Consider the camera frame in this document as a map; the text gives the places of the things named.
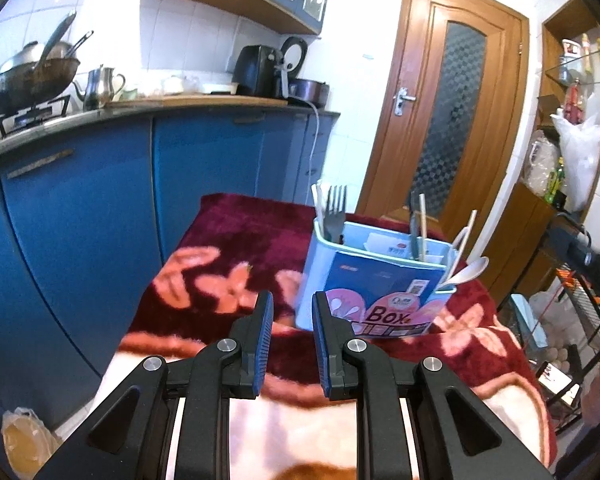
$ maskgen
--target smartphone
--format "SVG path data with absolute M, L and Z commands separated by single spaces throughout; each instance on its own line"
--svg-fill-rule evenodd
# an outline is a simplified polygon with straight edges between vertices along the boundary
M 552 394 L 559 393 L 565 386 L 571 383 L 571 378 L 556 368 L 551 363 L 545 362 L 540 368 L 540 376 L 538 382 L 542 384 Z M 572 408 L 576 404 L 578 394 L 580 393 L 580 385 L 574 384 L 561 398 L 567 406 Z

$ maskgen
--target door handle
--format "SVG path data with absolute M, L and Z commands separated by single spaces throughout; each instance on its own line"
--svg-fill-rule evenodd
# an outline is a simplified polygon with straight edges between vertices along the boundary
M 7 179 L 16 178 L 18 176 L 24 175 L 25 173 L 29 173 L 29 171 L 36 170 L 37 168 L 42 168 L 42 166 L 46 166 L 47 164 L 51 164 L 56 160 L 61 158 L 65 158 L 66 156 L 73 155 L 74 149 L 69 148 L 68 150 L 62 150 L 62 152 L 54 153 L 53 155 L 46 156 L 45 158 L 40 158 L 36 162 L 32 162 L 31 164 L 27 164 L 17 170 L 11 171 L 7 173 Z
M 409 91 L 403 86 L 398 90 L 398 93 L 394 96 L 395 108 L 394 114 L 398 117 L 402 115 L 402 107 L 404 106 L 405 101 L 414 102 L 416 97 L 413 95 L 409 95 Z

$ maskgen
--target frying pan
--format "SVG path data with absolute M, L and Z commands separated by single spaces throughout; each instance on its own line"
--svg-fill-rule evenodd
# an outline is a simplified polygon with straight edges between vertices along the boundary
M 47 58 L 74 19 L 73 10 L 46 42 L 39 60 L 0 73 L 0 115 L 13 115 L 24 108 L 51 101 L 71 84 L 80 61 L 75 57 Z

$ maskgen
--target gas stove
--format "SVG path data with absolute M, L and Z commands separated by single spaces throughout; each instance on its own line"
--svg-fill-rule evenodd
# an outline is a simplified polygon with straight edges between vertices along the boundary
M 13 135 L 17 132 L 21 132 L 28 128 L 38 126 L 50 119 L 58 117 L 66 117 L 66 111 L 69 106 L 69 95 L 63 95 L 52 99 L 46 105 L 42 107 L 34 106 L 33 108 L 22 113 L 22 110 L 17 111 L 14 114 L 3 115 L 0 117 L 0 136 L 5 139 L 7 136 Z M 13 118 L 13 124 L 10 128 L 6 128 L 4 121 Z

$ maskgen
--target power cord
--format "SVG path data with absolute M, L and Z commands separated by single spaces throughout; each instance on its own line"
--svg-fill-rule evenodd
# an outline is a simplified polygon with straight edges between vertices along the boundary
M 318 108 L 309 101 L 305 101 L 304 99 L 300 99 L 298 97 L 294 97 L 298 101 L 302 101 L 305 104 L 308 104 L 314 111 L 315 116 L 315 134 L 314 134 L 314 143 L 311 146 L 311 153 L 309 154 L 309 178 L 306 181 L 306 194 L 304 196 L 304 204 L 307 205 L 309 202 L 309 192 L 311 191 L 311 169 L 314 163 L 314 153 L 315 153 L 315 143 L 318 141 L 318 132 L 320 131 L 320 115 L 318 114 Z

